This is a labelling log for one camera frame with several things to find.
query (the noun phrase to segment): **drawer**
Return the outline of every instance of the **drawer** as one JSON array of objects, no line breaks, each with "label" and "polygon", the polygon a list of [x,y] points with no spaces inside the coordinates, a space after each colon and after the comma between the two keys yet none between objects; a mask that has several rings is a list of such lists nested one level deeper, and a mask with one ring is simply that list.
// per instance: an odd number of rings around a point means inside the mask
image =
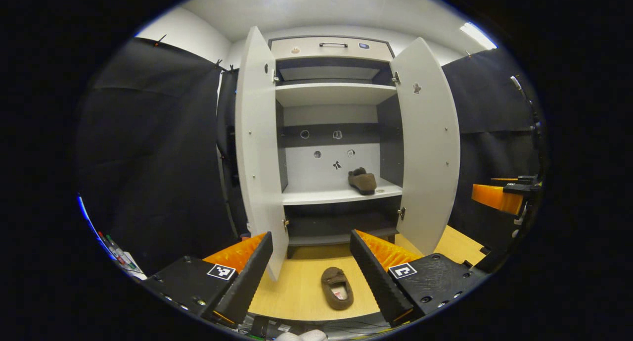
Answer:
[{"label": "drawer", "polygon": [[277,60],[303,57],[351,57],[389,62],[391,48],[385,42],[350,37],[295,37],[271,39],[271,52]]}]

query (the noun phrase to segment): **cabinet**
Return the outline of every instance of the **cabinet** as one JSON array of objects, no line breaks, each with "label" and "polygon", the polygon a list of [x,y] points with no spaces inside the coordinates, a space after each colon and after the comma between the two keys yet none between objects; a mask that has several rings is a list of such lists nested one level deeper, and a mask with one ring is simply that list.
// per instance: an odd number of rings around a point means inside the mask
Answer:
[{"label": "cabinet", "polygon": [[[251,28],[237,81],[242,196],[251,232],[272,232],[271,278],[289,246],[345,243],[354,228],[433,253],[456,193],[459,127],[429,47],[418,38],[393,57],[380,41],[298,40],[266,43]],[[358,167],[376,176],[374,195],[348,185]]]}]

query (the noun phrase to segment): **drawer handle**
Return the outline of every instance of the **drawer handle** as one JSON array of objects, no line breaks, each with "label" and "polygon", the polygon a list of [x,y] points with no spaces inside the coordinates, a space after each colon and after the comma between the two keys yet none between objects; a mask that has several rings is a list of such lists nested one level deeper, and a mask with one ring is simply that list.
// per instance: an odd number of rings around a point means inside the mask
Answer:
[{"label": "drawer handle", "polygon": [[344,46],[346,48],[348,47],[348,45],[345,44],[345,43],[319,43],[318,46],[319,47],[322,47],[322,46]]}]

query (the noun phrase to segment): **wooden floor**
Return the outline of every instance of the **wooden floor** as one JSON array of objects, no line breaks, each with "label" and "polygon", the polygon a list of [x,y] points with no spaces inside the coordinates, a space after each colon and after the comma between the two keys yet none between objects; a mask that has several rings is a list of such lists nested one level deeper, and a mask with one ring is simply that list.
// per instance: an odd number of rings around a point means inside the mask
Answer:
[{"label": "wooden floor", "polygon": [[[423,255],[402,235],[396,235],[396,244]],[[481,248],[481,244],[447,226],[435,252],[457,263],[468,260],[475,265],[484,258]],[[354,291],[354,303],[346,310],[334,310],[325,301],[321,274],[328,267],[341,268]],[[350,245],[337,244],[298,247],[292,259],[283,263],[277,282],[272,282],[268,273],[263,274],[248,311],[272,318],[321,321],[354,318],[380,310],[350,253]]]}]

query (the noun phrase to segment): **sticker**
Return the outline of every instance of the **sticker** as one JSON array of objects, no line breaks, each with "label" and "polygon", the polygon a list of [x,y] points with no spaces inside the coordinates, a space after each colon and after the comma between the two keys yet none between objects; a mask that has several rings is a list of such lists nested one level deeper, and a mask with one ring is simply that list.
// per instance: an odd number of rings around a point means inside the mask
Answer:
[{"label": "sticker", "polygon": [[391,274],[396,277],[396,279],[408,277],[418,273],[409,263],[399,264],[397,266],[389,267],[389,271]]},{"label": "sticker", "polygon": [[235,273],[235,268],[222,266],[220,264],[215,264],[213,268],[206,273],[208,276],[213,276],[215,278],[220,278],[223,280],[230,280]]}]

